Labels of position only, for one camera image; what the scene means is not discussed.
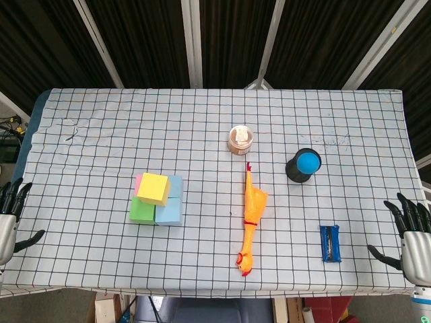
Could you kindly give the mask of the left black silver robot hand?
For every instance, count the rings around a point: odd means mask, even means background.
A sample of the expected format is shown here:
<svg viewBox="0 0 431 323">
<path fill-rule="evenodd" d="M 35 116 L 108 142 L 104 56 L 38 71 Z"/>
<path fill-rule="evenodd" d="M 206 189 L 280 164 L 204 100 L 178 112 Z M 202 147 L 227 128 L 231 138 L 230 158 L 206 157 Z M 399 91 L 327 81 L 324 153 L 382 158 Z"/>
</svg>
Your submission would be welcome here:
<svg viewBox="0 0 431 323">
<path fill-rule="evenodd" d="M 21 187 L 23 178 L 7 182 L 1 187 L 1 266 L 7 264 L 15 253 L 35 245 L 45 234 L 39 230 L 32 237 L 16 241 L 24 203 L 32 183 Z"/>
</svg>

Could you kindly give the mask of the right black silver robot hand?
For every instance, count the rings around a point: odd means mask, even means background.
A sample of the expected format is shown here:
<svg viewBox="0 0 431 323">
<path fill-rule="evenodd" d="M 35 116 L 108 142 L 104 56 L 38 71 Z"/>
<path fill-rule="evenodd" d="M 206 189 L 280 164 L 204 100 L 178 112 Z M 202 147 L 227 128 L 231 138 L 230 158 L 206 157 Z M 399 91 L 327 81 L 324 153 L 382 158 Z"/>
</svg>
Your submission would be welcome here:
<svg viewBox="0 0 431 323">
<path fill-rule="evenodd" d="M 399 259 L 385 256 L 373 245 L 367 249 L 377 260 L 402 271 L 404 277 L 413 285 L 430 286 L 430 212 L 421 203 L 413 203 L 400 192 L 397 199 L 402 208 L 389 201 L 384 204 L 390 210 L 401 238 Z"/>
</svg>

